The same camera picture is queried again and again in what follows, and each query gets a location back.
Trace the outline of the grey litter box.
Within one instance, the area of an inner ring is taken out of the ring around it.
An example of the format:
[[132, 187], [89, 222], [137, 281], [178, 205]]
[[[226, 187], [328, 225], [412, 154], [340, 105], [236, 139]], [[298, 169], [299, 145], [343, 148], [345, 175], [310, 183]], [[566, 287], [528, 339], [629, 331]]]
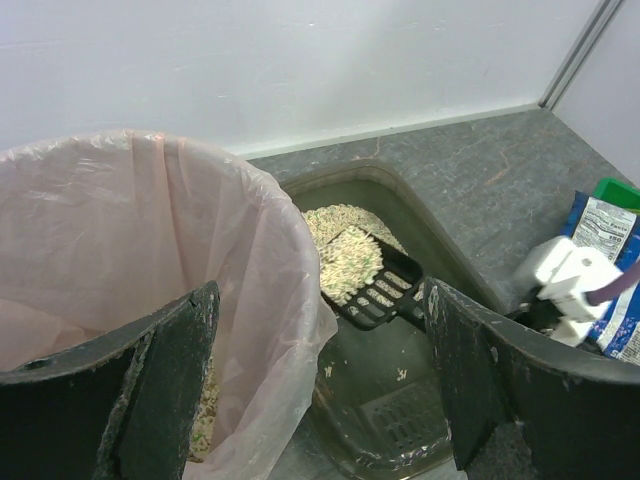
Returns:
[[[475, 301], [500, 302], [417, 193], [376, 161], [326, 167], [283, 183], [296, 206], [350, 204], [374, 213], [423, 271]], [[309, 424], [350, 479], [461, 479], [427, 336], [397, 318], [364, 332], [338, 321], [319, 356]]]

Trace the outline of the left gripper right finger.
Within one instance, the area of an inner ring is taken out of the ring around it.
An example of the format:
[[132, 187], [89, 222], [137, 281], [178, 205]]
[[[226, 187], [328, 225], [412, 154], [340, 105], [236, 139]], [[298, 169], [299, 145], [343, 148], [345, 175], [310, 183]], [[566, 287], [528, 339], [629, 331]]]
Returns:
[[636, 479], [639, 368], [424, 283], [454, 461], [470, 479]]

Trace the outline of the litter clump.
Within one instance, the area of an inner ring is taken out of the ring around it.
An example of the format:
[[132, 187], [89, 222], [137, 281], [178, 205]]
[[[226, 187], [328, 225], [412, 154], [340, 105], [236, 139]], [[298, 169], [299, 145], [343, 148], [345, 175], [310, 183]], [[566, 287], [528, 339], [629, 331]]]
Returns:
[[322, 292], [344, 306], [373, 283], [383, 268], [382, 249], [373, 235], [350, 225], [320, 249], [320, 266]]

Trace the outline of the black litter scoop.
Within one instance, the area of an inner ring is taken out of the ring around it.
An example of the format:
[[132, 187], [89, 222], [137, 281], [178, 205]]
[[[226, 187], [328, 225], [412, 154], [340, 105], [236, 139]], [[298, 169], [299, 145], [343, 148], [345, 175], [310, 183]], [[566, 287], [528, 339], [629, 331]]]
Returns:
[[424, 314], [417, 300], [424, 278], [420, 264], [373, 236], [383, 254], [383, 268], [373, 283], [360, 289], [344, 306], [334, 303], [321, 290], [323, 298], [336, 314], [362, 331], [374, 330], [396, 318], [423, 330]]

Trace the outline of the grey bin with pink bag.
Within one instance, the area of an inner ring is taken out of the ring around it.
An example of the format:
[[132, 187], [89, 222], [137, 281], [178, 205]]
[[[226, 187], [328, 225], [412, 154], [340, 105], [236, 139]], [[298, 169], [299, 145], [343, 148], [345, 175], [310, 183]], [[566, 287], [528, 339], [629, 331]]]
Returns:
[[244, 160], [154, 132], [2, 153], [1, 375], [209, 281], [219, 318], [179, 479], [264, 479], [337, 330], [291, 198]]

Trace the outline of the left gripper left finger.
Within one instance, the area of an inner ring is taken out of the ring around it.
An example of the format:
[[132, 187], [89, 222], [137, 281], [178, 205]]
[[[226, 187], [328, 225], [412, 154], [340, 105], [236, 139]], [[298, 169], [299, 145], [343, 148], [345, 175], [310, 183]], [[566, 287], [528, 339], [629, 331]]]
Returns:
[[219, 305], [209, 281], [152, 314], [2, 373], [2, 478], [181, 478]]

